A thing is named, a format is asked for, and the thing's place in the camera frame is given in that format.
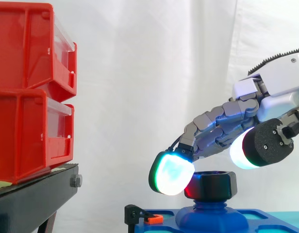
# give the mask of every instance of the screw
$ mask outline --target screw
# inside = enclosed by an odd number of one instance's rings
[[[73,188],[79,188],[83,184],[83,176],[82,175],[72,175],[70,179],[70,186]]]

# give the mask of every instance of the blue container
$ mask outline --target blue container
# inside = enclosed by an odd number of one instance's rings
[[[164,222],[141,222],[135,233],[299,233],[299,212],[268,214],[254,209],[234,210],[223,202],[195,203],[180,210],[148,210],[163,215]]]

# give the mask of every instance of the red plastic drawer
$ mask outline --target red plastic drawer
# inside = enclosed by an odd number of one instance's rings
[[[0,2],[0,88],[67,100],[76,95],[76,52],[50,4]]]
[[[73,159],[74,108],[43,90],[0,89],[0,181],[19,183]]]

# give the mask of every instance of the white backdrop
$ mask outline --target white backdrop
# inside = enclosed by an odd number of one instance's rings
[[[78,194],[54,233],[124,233],[124,206],[181,208],[154,193],[148,172],[184,126],[231,96],[232,83],[278,52],[299,48],[299,0],[51,0],[78,44]],[[283,162],[241,170],[228,151],[196,170],[232,170],[235,208],[299,210],[299,137]]]

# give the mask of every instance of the orange tab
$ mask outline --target orange tab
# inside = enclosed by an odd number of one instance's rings
[[[152,225],[152,224],[159,224],[164,222],[164,217],[162,215],[155,215],[156,217],[149,217],[146,221],[144,219],[144,223]]]

